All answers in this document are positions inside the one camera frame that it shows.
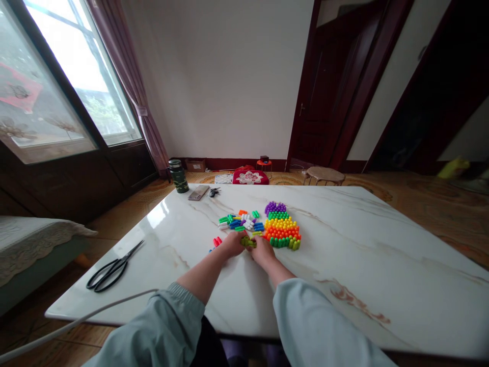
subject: small orange stool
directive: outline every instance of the small orange stool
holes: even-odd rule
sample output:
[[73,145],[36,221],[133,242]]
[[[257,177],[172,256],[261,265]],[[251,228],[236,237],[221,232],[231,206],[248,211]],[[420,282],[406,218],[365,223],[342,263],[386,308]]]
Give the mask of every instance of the small orange stool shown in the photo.
[[268,163],[264,163],[262,160],[257,160],[257,162],[256,162],[256,169],[257,170],[258,170],[258,166],[261,166],[261,171],[263,173],[265,173],[265,175],[266,175],[266,170],[264,171],[263,170],[263,167],[270,166],[270,177],[269,178],[271,178],[272,172],[273,172],[273,168],[274,168],[273,165],[272,165],[272,163],[271,163],[271,160],[268,161]]

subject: bottle cap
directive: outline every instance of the bottle cap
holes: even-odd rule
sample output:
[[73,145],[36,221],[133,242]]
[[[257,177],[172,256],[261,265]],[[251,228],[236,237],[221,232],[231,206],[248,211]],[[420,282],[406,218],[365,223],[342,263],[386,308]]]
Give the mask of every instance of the bottle cap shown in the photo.
[[182,166],[181,160],[169,160],[168,163],[170,164],[170,167],[172,167],[172,168],[178,168],[178,167]]

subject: door handle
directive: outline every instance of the door handle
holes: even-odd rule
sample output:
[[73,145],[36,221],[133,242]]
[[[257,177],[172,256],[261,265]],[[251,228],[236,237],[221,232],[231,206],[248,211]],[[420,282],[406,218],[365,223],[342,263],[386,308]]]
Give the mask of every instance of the door handle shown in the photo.
[[301,103],[301,109],[299,110],[299,117],[302,115],[302,111],[305,110],[304,104]]

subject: white marble tabletop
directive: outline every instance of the white marble tabletop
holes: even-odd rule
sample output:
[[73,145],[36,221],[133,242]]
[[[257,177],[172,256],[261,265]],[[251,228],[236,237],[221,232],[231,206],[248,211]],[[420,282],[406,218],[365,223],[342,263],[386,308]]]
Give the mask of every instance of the white marble tabletop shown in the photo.
[[[175,190],[102,257],[46,312],[77,319],[151,288],[165,288],[209,249],[219,218],[283,202],[301,227],[299,251],[275,249],[294,274],[313,283],[385,350],[489,359],[489,273],[359,187],[221,186],[221,195],[188,201]],[[106,292],[85,285],[103,265],[141,239],[123,277]],[[206,307],[224,334],[278,338],[274,290],[250,255],[230,260]],[[93,323],[122,325],[149,295],[106,310]]]

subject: hand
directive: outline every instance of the hand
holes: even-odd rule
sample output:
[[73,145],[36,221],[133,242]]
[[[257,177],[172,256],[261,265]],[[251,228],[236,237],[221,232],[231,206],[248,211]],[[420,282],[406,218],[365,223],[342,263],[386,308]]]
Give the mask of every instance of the hand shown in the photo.
[[272,263],[277,258],[275,257],[274,248],[271,246],[267,239],[256,235],[253,237],[256,241],[256,248],[248,247],[248,251],[251,252],[251,256],[254,261],[258,263],[262,268],[269,263]]
[[231,232],[213,252],[219,250],[220,252],[224,253],[228,259],[238,256],[245,249],[240,242],[245,235],[246,233],[242,231]]

